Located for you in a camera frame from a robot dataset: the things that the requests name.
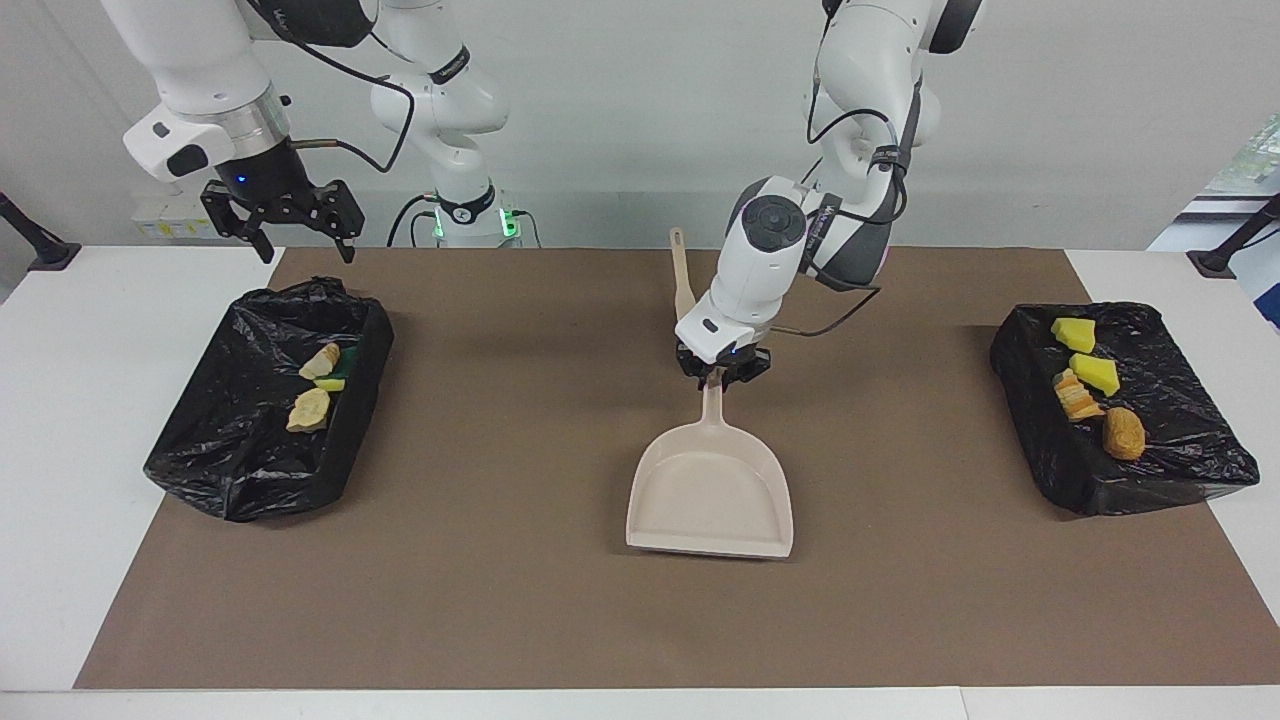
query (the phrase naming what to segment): dustpan handle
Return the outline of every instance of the dustpan handle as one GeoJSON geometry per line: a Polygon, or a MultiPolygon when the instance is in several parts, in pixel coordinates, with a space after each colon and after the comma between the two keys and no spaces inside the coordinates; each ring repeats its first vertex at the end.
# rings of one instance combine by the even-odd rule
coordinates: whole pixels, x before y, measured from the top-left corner
{"type": "Polygon", "coordinates": [[[703,388],[703,421],[724,424],[724,388],[721,386],[719,370],[707,377],[703,388]]]}
{"type": "Polygon", "coordinates": [[[689,260],[685,258],[685,231],[671,228],[671,263],[676,270],[676,320],[694,309],[698,299],[689,286],[689,260]]]}

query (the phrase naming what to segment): black plastic bag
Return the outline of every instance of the black plastic bag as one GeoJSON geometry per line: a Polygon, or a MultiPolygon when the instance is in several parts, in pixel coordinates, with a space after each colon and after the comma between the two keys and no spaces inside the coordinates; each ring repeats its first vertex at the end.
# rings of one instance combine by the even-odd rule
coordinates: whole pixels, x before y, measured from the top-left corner
{"type": "Polygon", "coordinates": [[[314,278],[233,302],[169,416],[143,470],[169,495],[237,523],[292,515],[342,496],[378,402],[394,333],[376,300],[314,278]],[[298,368],[325,343],[358,347],[328,429],[285,432],[298,368]]]}
{"type": "Polygon", "coordinates": [[[996,333],[991,365],[1009,400],[1018,439],[1041,492],[1085,515],[1126,515],[1202,502],[1258,483],[1258,464],[1231,433],[1187,357],[1148,305],[1020,305],[996,333]],[[1057,318],[1097,322],[1091,354],[1116,361],[1120,391],[1147,429],[1133,462],[1102,448],[1101,418],[1071,423],[1053,392],[1073,351],[1053,338],[1057,318]]]}

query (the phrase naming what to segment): cable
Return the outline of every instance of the cable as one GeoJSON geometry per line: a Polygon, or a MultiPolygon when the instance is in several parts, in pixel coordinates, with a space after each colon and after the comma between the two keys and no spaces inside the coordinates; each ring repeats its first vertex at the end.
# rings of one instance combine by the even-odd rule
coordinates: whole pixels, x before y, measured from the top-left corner
{"type": "MultiPolygon", "coordinates": [[[[835,19],[833,17],[828,17],[827,24],[823,26],[822,28],[822,40],[818,41],[818,56],[822,55],[822,44],[826,42],[827,33],[831,32],[831,22],[833,19],[835,19]]],[[[844,113],[835,120],[831,120],[831,123],[828,123],[827,127],[822,128],[822,131],[817,136],[813,135],[813,117],[818,111],[818,90],[820,86],[822,86],[822,78],[818,76],[818,58],[815,56],[813,59],[813,92],[812,97],[809,99],[809,124],[805,126],[805,135],[809,140],[809,145],[817,145],[818,142],[820,142],[822,138],[826,137],[828,132],[833,131],[836,126],[838,126],[840,123],[850,118],[856,118],[861,115],[870,115],[873,118],[879,118],[881,122],[884,123],[884,127],[888,128],[888,135],[890,137],[893,138],[893,145],[900,145],[897,140],[897,131],[893,129],[893,122],[890,120],[888,115],[886,115],[884,113],[881,113],[879,110],[873,110],[870,108],[859,108],[858,110],[849,110],[847,113],[844,113]]]]}
{"type": "MultiPolygon", "coordinates": [[[[253,8],[253,10],[257,12],[259,15],[262,15],[264,19],[268,18],[268,15],[262,13],[262,5],[259,3],[259,0],[247,0],[247,3],[253,8]]],[[[346,73],[346,74],[348,74],[348,76],[351,76],[353,78],[362,79],[362,81],[365,81],[365,82],[367,82],[370,85],[376,85],[378,87],[385,87],[387,90],[390,90],[390,91],[394,91],[394,92],[399,92],[401,95],[403,95],[404,97],[408,99],[408,113],[404,114],[404,126],[401,128],[399,137],[396,138],[396,147],[392,150],[392,155],[390,155],[390,158],[387,159],[385,164],[381,164],[381,165],[378,164],[378,161],[374,160],[364,150],[356,147],[355,145],[351,145],[348,142],[344,142],[342,140],[333,138],[333,137],[315,138],[315,140],[298,140],[298,141],[294,141],[294,142],[289,143],[289,145],[292,145],[293,147],[296,147],[298,150],[307,150],[307,149],[312,149],[312,147],[340,147],[343,150],[353,152],[361,160],[369,163],[379,173],[384,173],[384,174],[389,173],[390,169],[392,169],[392,167],[396,165],[396,160],[399,158],[401,150],[404,147],[404,140],[408,137],[408,128],[413,124],[413,111],[415,111],[415,109],[417,106],[417,101],[413,100],[413,94],[410,92],[408,90],[398,86],[398,85],[387,82],[385,77],[376,78],[374,76],[365,74],[365,73],[362,73],[362,72],[360,72],[360,70],[357,70],[357,69],[355,69],[355,68],[352,68],[349,65],[344,65],[344,64],[339,63],[338,60],[334,60],[333,58],[325,55],[324,53],[320,53],[315,47],[311,47],[306,42],[302,42],[301,40],[297,40],[296,37],[293,37],[292,33],[289,33],[288,29],[279,27],[278,23],[271,23],[269,19],[268,19],[268,22],[271,24],[271,29],[275,31],[275,35],[280,36],[280,40],[283,40],[283,41],[285,41],[285,42],[288,42],[288,44],[298,47],[300,50],[302,50],[307,55],[311,55],[316,60],[320,60],[321,63],[329,65],[330,68],[340,70],[340,72],[343,72],[343,73],[346,73]]]]}
{"type": "Polygon", "coordinates": [[[543,238],[538,234],[538,218],[535,218],[529,210],[513,210],[511,213],[512,218],[524,218],[526,215],[529,217],[529,222],[534,225],[534,242],[538,245],[538,249],[541,250],[543,238]]]}
{"type": "Polygon", "coordinates": [[[1253,247],[1254,245],[1261,245],[1262,242],[1266,242],[1266,241],[1271,240],[1271,238],[1272,238],[1272,237],[1275,237],[1276,234],[1280,234],[1280,228],[1276,228],[1276,229],[1274,229],[1274,231],[1268,232],[1267,234],[1265,234],[1265,236],[1262,236],[1262,237],[1260,237],[1260,238],[1256,238],[1256,240],[1251,240],[1249,242],[1245,242],[1245,243],[1244,243],[1244,245],[1243,245],[1243,246],[1240,247],[1240,250],[1248,250],[1248,249],[1253,247]]]}
{"type": "Polygon", "coordinates": [[[401,208],[401,211],[396,214],[396,222],[392,223],[392,231],[387,233],[387,247],[390,247],[392,245],[396,243],[396,231],[399,229],[401,220],[403,220],[404,215],[408,214],[410,208],[417,205],[419,202],[435,202],[435,201],[436,199],[431,193],[415,195],[413,197],[410,197],[408,202],[406,202],[404,206],[401,208]]]}
{"type": "MultiPolygon", "coordinates": [[[[819,273],[822,273],[820,268],[817,268],[817,266],[814,266],[814,268],[819,273]]],[[[795,328],[786,328],[786,327],[778,327],[778,325],[773,327],[772,329],[776,333],[790,334],[790,336],[795,336],[795,337],[822,337],[822,336],[829,333],[831,331],[838,328],[840,325],[845,324],[850,318],[852,318],[854,315],[856,315],[858,311],[861,310],[863,307],[865,307],[868,302],[870,302],[872,300],[874,300],[876,296],[879,295],[879,291],[881,291],[881,288],[876,287],[876,286],[865,286],[861,290],[868,291],[867,296],[863,297],[860,301],[858,301],[858,305],[854,305],[854,307],[849,313],[845,313],[844,315],[840,316],[838,320],[836,320],[835,323],[827,325],[826,328],[822,328],[820,331],[805,332],[805,331],[797,331],[795,328]]]]}
{"type": "MultiPolygon", "coordinates": [[[[422,210],[417,215],[413,215],[413,218],[408,222],[408,243],[412,245],[413,247],[417,247],[417,219],[419,218],[431,218],[431,219],[435,219],[435,213],[433,213],[431,210],[422,210]]],[[[435,246],[436,247],[440,246],[440,240],[439,238],[435,240],[435,246]]]]}
{"type": "MultiPolygon", "coordinates": [[[[856,213],[847,213],[845,210],[836,210],[836,214],[840,215],[841,218],[849,218],[851,220],[858,220],[858,222],[865,223],[868,225],[891,225],[895,222],[897,222],[904,214],[906,214],[906,202],[908,202],[906,183],[902,182],[902,176],[900,174],[901,169],[902,169],[901,165],[893,165],[893,169],[891,170],[893,173],[893,178],[892,178],[891,182],[893,183],[893,190],[897,191],[897,196],[899,196],[900,201],[897,204],[897,208],[893,210],[893,215],[890,219],[887,219],[887,220],[877,220],[874,218],[868,218],[865,215],[859,215],[856,213]]],[[[813,218],[815,218],[818,215],[818,213],[820,210],[822,210],[822,208],[818,208],[815,210],[810,210],[809,214],[805,215],[805,217],[809,218],[809,219],[813,219],[813,218]]]]}
{"type": "Polygon", "coordinates": [[[822,164],[822,158],[818,158],[818,160],[814,161],[813,167],[809,168],[809,172],[804,174],[804,178],[800,179],[800,184],[809,182],[809,178],[812,178],[813,174],[818,172],[818,165],[820,164],[822,164]]]}

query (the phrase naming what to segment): brown table mat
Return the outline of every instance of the brown table mat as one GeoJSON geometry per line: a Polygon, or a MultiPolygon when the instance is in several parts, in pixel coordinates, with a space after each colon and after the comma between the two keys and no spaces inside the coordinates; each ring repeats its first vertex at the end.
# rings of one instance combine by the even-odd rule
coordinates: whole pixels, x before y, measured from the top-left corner
{"type": "MultiPolygon", "coordinates": [[[[896,250],[854,322],[768,343],[727,415],[787,471],[786,562],[625,546],[640,454],[699,409],[666,252],[293,249],[271,284],[315,274],[397,332],[347,496],[253,525],[165,500],[77,687],[1280,683],[1206,506],[1036,491],[986,356],[1012,305],[1088,301],[1062,252],[896,250]]],[[[781,320],[854,300],[801,279],[781,320]]]]}

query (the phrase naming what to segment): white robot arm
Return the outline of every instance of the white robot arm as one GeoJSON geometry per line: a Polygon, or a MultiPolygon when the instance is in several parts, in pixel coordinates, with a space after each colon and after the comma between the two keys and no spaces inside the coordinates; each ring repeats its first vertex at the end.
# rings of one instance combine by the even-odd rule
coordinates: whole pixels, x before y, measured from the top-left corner
{"type": "MultiPolygon", "coordinates": [[[[388,49],[422,67],[422,74],[388,79],[413,94],[417,108],[410,142],[421,150],[435,183],[442,246],[497,247],[511,231],[484,155],[471,135],[507,124],[511,108],[494,81],[471,63],[447,0],[383,0],[378,18],[388,49]]],[[[374,114],[388,129],[404,124],[408,100],[374,86],[374,114]]]]}
{"type": "Polygon", "coordinates": [[[906,206],[911,147],[937,124],[920,60],[959,49],[983,10],[982,0],[823,6],[809,129],[810,143],[822,143],[822,172],[812,187],[772,177],[742,193],[710,288],[676,324],[689,374],[723,366],[727,383],[767,369],[755,346],[797,272],[836,291],[872,290],[906,206]]]}
{"type": "MultiPolygon", "coordinates": [[[[291,223],[330,236],[349,263],[364,213],[342,181],[314,186],[297,150],[351,147],[335,140],[291,140],[280,99],[250,50],[246,18],[260,36],[269,28],[266,35],[317,55],[311,45],[349,47],[371,33],[374,23],[360,0],[242,0],[241,6],[236,0],[102,0],[102,5],[160,94],[160,105],[124,136],[134,160],[165,182],[215,168],[219,179],[201,193],[210,220],[224,237],[253,245],[264,261],[274,251],[261,225],[291,223]],[[242,219],[233,205],[248,217],[242,219]]],[[[379,90],[385,96],[375,92],[375,110],[401,129],[413,96],[407,132],[431,159],[435,196],[462,228],[456,234],[484,234],[480,222],[502,213],[492,202],[484,205],[484,196],[495,192],[483,158],[462,133],[500,128],[507,106],[488,78],[470,68],[445,0],[381,0],[379,24],[389,50],[429,72],[394,83],[365,77],[383,83],[379,90]],[[467,213],[474,213],[470,223],[462,219],[467,213]]],[[[385,167],[361,155],[387,172],[398,150],[397,143],[385,167]]]]}

